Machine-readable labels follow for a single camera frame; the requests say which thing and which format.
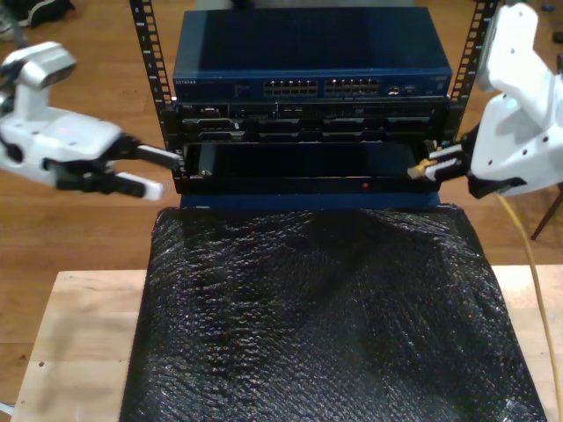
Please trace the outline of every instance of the cable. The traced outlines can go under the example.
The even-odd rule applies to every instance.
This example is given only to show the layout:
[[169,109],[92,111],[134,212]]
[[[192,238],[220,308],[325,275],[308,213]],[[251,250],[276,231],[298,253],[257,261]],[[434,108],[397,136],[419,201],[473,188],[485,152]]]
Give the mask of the cable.
[[528,240],[528,235],[526,234],[526,230],[524,230],[524,227],[520,222],[518,215],[516,215],[514,209],[510,206],[510,204],[508,204],[507,200],[501,197],[498,193],[496,193],[494,196],[496,196],[496,199],[499,200],[502,207],[505,209],[510,219],[518,229],[518,233],[520,234],[520,237],[522,238],[522,241],[524,243],[526,257],[528,258],[528,263],[530,264],[531,277],[534,280],[534,288],[536,289],[537,306],[539,307],[539,313],[542,317],[542,323],[544,324],[545,339],[547,340],[547,348],[549,349],[549,358],[552,362],[553,381],[555,382],[555,396],[557,397],[557,408],[559,412],[558,421],[563,422],[563,399],[561,398],[557,358],[555,356],[555,350],[553,347],[552,334],[549,330],[549,323],[547,322],[547,315],[545,314],[544,297],[542,296],[542,289],[539,285],[536,260],[534,259],[534,255],[531,250],[530,240]]

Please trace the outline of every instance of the wooden table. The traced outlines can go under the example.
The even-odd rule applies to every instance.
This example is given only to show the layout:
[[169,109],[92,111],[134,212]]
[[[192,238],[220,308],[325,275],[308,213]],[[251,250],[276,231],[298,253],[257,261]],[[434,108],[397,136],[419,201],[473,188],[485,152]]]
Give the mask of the wooden table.
[[[550,420],[552,370],[527,266],[496,266],[508,311]],[[539,277],[561,361],[563,266]],[[145,271],[59,273],[26,371],[13,422],[117,421]]]

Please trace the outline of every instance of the network switch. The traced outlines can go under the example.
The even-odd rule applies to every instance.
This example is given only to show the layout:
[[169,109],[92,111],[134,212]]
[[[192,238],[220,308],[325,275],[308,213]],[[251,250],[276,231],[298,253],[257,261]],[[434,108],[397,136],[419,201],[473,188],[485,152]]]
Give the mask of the network switch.
[[426,8],[188,11],[180,102],[444,97],[451,68]]

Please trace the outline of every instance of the black cover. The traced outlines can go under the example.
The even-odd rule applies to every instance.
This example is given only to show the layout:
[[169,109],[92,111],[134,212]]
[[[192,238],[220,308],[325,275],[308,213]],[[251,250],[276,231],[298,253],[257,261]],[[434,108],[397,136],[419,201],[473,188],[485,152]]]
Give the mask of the black cover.
[[546,420],[464,212],[169,209],[122,421]]

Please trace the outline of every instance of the wooden floor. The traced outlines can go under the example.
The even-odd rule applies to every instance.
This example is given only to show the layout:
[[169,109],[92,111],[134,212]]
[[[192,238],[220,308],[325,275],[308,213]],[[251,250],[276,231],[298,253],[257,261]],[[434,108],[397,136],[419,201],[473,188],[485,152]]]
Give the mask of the wooden floor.
[[[181,12],[190,0],[153,0],[167,67],[173,68]],[[72,78],[54,89],[54,106],[111,120],[145,142],[162,144],[127,0],[76,0],[78,13],[29,31],[31,42],[56,40],[78,59]],[[471,0],[420,0],[429,6],[455,69],[471,20]],[[537,49],[549,63],[560,15],[542,17]],[[1,56],[11,45],[0,46]],[[463,130],[479,122],[487,96],[475,91]],[[163,182],[169,171],[128,163],[122,169]],[[511,200],[531,233],[555,190]],[[494,265],[525,264],[518,235],[493,198],[473,199],[458,180],[442,201],[463,207]],[[143,269],[159,209],[176,206],[173,188],[158,203],[124,197],[57,193],[0,173],[0,402],[14,403],[55,276],[63,270]],[[534,243],[537,262],[563,263],[563,210]]]

